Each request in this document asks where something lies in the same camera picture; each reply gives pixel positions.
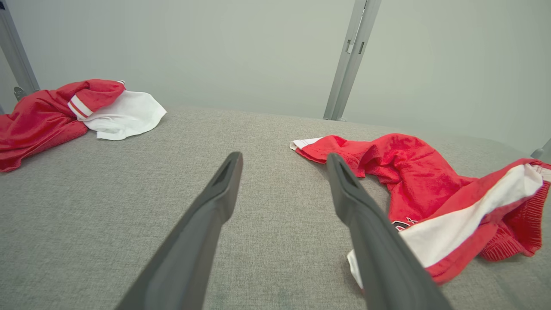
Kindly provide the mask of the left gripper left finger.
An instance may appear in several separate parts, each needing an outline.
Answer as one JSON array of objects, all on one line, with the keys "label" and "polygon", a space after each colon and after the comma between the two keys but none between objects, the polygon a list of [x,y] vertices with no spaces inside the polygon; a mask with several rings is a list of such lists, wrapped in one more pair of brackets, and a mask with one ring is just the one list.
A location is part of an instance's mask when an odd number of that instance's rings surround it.
[{"label": "left gripper left finger", "polygon": [[238,196],[243,155],[232,152],[119,302],[118,310],[200,310],[221,229]]}]

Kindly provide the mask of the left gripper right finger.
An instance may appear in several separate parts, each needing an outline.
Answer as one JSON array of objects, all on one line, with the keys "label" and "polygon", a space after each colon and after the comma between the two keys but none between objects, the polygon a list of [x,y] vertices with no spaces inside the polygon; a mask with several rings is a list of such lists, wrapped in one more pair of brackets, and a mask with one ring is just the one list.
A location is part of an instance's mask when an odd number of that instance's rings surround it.
[{"label": "left gripper right finger", "polygon": [[350,230],[368,310],[450,310],[451,304],[344,159],[326,161],[336,215]]}]

